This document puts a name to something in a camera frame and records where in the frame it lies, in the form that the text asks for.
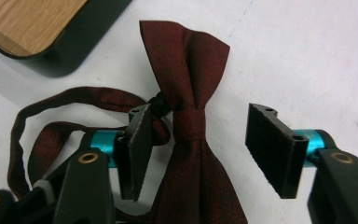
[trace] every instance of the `white tabletop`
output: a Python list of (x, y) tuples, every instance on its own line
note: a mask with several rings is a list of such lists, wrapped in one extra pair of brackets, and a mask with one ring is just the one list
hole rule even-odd
[[(358, 1), (135, 0), (69, 76), (45, 77), (0, 54), (0, 189), (8, 189), (10, 130), (25, 106), (77, 86), (122, 89), (146, 100), (159, 91), (139, 20), (177, 21), (230, 45), (225, 74), (206, 107), (207, 141), (250, 223), (310, 223), (307, 200), (315, 168), (303, 170), (295, 200), (281, 200), (244, 144), (248, 104), (271, 106), (292, 129), (326, 130), (338, 147), (358, 157)], [(28, 119), (21, 139), (25, 159), (42, 127), (54, 120), (127, 123), (126, 115), (83, 105), (44, 112)], [(66, 154), (80, 138), (81, 133), (71, 136)], [(172, 146), (173, 141), (154, 149), (137, 204), (119, 199), (112, 172), (118, 207), (133, 214), (148, 210)]]

